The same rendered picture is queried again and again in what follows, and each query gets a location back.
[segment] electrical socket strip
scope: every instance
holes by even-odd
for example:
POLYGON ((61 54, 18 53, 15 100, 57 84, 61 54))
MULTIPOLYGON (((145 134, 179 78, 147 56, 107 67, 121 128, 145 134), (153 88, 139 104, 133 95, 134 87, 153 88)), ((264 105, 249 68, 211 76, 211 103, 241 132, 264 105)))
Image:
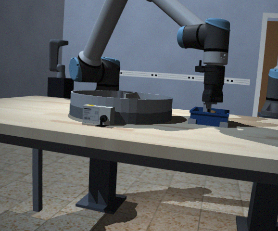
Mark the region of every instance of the electrical socket strip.
MULTIPOLYGON (((203 82, 204 81, 204 76, 180 75, 180 74, 156 73, 156 72, 143 72, 143 71, 120 71, 120 76, 145 77, 145 78, 165 78, 165 79, 198 81, 198 82, 203 82)), ((249 86, 250 85, 250 79, 225 78, 225 83, 238 84, 238 85, 248 85, 249 86)))

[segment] table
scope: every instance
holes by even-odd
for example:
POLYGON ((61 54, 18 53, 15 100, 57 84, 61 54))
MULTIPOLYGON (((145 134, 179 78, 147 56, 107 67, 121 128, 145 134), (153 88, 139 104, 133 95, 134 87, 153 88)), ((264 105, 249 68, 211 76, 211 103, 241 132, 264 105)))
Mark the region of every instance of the table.
POLYGON ((114 213, 117 162, 253 182, 238 231, 278 230, 278 120, 230 115, 228 128, 187 123, 96 127, 71 119, 69 99, 0 99, 0 142, 33 149, 33 210, 42 209, 42 150, 90 158, 89 193, 76 205, 114 213))

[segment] wooden tabletop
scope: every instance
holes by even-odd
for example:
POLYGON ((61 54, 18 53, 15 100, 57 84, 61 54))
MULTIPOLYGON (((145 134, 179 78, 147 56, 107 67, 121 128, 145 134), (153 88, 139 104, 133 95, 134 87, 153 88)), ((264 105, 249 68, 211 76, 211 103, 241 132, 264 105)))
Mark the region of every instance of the wooden tabletop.
POLYGON ((188 124, 189 110, 154 125, 83 125, 69 99, 0 99, 0 134, 186 162, 278 174, 278 119, 230 115, 229 127, 188 124))

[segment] blue plastic container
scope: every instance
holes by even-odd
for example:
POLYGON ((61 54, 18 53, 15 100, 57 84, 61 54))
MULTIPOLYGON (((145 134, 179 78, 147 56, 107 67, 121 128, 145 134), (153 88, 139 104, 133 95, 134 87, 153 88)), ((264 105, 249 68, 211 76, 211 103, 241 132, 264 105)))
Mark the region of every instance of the blue plastic container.
POLYGON ((229 110, 212 108, 212 112, 204 112, 203 107, 194 107, 190 110, 190 118, 196 119, 196 124, 219 127, 220 122, 228 122, 229 110))

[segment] brown door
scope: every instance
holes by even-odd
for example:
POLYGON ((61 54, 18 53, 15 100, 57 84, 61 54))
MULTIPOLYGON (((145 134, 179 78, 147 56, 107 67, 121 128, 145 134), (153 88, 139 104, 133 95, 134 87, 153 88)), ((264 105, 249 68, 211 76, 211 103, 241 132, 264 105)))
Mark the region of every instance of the brown door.
POLYGON ((266 30, 265 53, 258 111, 262 110, 267 93, 269 70, 277 66, 278 59, 278 22, 268 21, 266 30))

